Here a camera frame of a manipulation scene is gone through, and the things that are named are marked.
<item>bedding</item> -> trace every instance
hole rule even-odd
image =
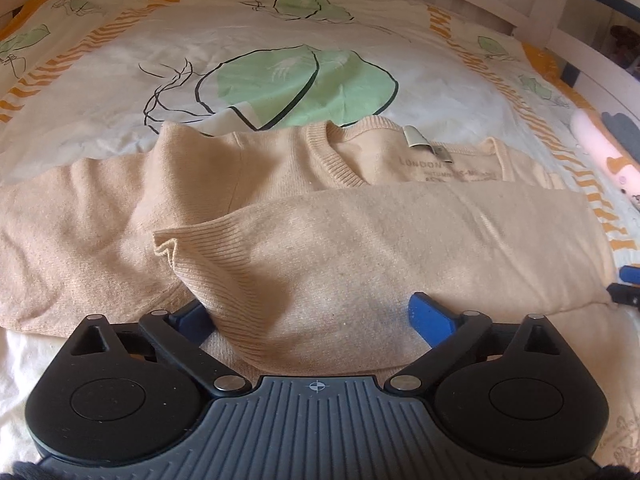
[[[82,157],[147,152],[163,121],[210,136],[260,135],[381,114],[428,140],[495,137],[524,152],[585,195],[615,266],[640,261],[638,213],[568,129],[576,107],[588,105],[555,81],[544,53],[436,7],[411,0],[31,0],[0,33],[0,61],[5,185]],[[620,401],[596,458],[638,467],[637,316],[599,302],[581,311],[554,322],[581,331],[583,352],[593,352],[590,336],[610,340],[602,351],[624,356],[628,373],[603,378]],[[2,380],[14,393],[1,411],[2,460],[33,459],[17,413],[59,340],[4,334],[11,345]]]
[[[564,187],[556,174],[491,137],[477,146],[438,146],[450,162],[416,152],[402,129],[380,116],[348,128],[327,121],[215,138],[165,122],[151,152],[83,159],[2,187],[0,326],[67,336],[76,319],[98,310],[111,322],[135,322],[155,308],[175,310],[191,293],[154,255],[150,233],[215,220],[252,204],[411,181]],[[614,278],[602,275],[600,285]],[[593,296],[576,293],[572,301],[588,299]]]

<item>metal screw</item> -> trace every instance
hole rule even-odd
[[[422,386],[422,381],[412,375],[396,375],[391,378],[389,384],[401,392],[410,392],[420,388],[420,386]]]
[[[237,375],[223,375],[213,381],[213,385],[221,392],[234,392],[244,388],[246,381]]]

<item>fabric tag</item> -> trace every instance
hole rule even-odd
[[[415,126],[403,126],[402,131],[404,132],[406,143],[410,148],[413,148],[414,146],[427,146],[438,160],[453,163],[451,154],[444,146],[432,146],[431,143],[422,136],[422,134],[418,131],[418,128],[416,128]]]

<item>white bedsheet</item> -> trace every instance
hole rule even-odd
[[[640,262],[630,242],[640,240],[639,215],[576,146],[567,126],[574,105],[535,72],[517,41],[423,4],[49,0],[0,40],[0,58],[7,61],[0,65],[3,184],[83,156],[148,150],[167,119],[217,135],[345,124],[381,112],[433,140],[499,137],[569,188],[599,194],[593,207],[609,226],[616,264]],[[564,151],[554,155],[532,124],[546,124]],[[593,171],[599,182],[576,171]],[[62,340],[4,331],[1,341],[0,470],[7,470],[11,460],[36,458],[23,404]],[[638,420],[625,450],[615,456],[608,447],[601,460],[638,463]]]

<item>ribbed neckline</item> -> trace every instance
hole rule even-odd
[[[400,126],[386,117],[369,116],[347,128],[336,126],[331,121],[310,124],[306,128],[306,142],[318,162],[338,184],[343,187],[364,186],[368,183],[357,176],[338,152],[333,149],[330,139],[331,142],[344,142],[367,130],[382,128],[402,131]]]
[[[338,184],[342,187],[364,186],[369,183],[354,173],[331,146],[331,142],[345,142],[369,130],[379,129],[402,132],[401,126],[386,117],[369,116],[346,128],[336,126],[331,121],[310,124],[306,127],[306,142],[318,162]],[[460,155],[496,155],[502,167],[502,179],[506,182],[515,181],[507,147],[501,140],[489,137],[477,146],[446,144],[444,142],[432,142],[432,144],[444,146],[450,153],[459,153]]]

